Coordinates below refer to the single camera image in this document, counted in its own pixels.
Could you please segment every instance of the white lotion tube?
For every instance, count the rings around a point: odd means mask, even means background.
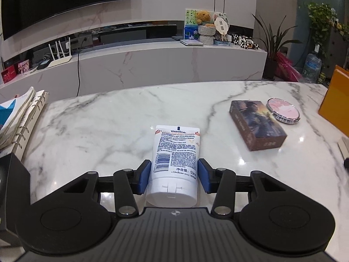
[[[156,126],[146,200],[157,207],[192,207],[198,197],[200,129]]]

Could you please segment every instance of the white wall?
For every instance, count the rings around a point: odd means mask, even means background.
[[[259,18],[259,15],[263,18],[267,26],[269,24],[272,26],[275,34],[282,19],[286,15],[286,19],[281,27],[281,30],[284,31],[296,24],[297,0],[257,0],[256,17]],[[284,40],[292,39],[293,32],[294,29],[291,29]],[[254,24],[253,37],[265,40],[264,31],[257,22]],[[261,48],[265,49],[263,42],[259,41],[257,43],[259,43]]]
[[[4,61],[50,40],[125,22],[184,20],[185,9],[220,10],[231,24],[253,28],[256,0],[123,0],[73,10],[39,22],[2,42]]]

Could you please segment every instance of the potted plant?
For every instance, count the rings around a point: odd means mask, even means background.
[[[252,14],[252,15],[255,18],[255,20],[257,21],[257,23],[259,23],[259,25],[262,27],[264,34],[265,34],[265,41],[261,38],[256,38],[256,39],[261,40],[264,43],[266,50],[267,50],[267,59],[266,59],[265,66],[264,66],[263,78],[274,80],[275,72],[276,72],[276,69],[278,66],[277,62],[275,61],[276,53],[285,44],[302,43],[298,39],[291,39],[291,40],[286,40],[286,41],[282,42],[283,38],[288,33],[288,31],[292,28],[297,27],[297,26],[292,26],[292,27],[286,29],[284,32],[280,31],[281,25],[286,18],[286,16],[285,16],[283,18],[279,28],[277,29],[276,35],[274,35],[272,27],[270,24],[269,24],[269,28],[267,28],[267,26],[266,26],[266,24],[263,21],[261,16],[259,16],[259,17],[262,20],[263,24],[254,14]]]

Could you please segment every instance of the pink bag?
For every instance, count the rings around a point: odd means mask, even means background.
[[[279,64],[275,72],[276,76],[288,82],[305,82],[303,76],[292,67],[292,61],[282,55],[282,53],[276,53],[275,61]]]

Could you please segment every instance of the barcode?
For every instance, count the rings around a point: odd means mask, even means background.
[[[169,154],[157,154],[154,172],[168,171],[170,165],[170,155]]]

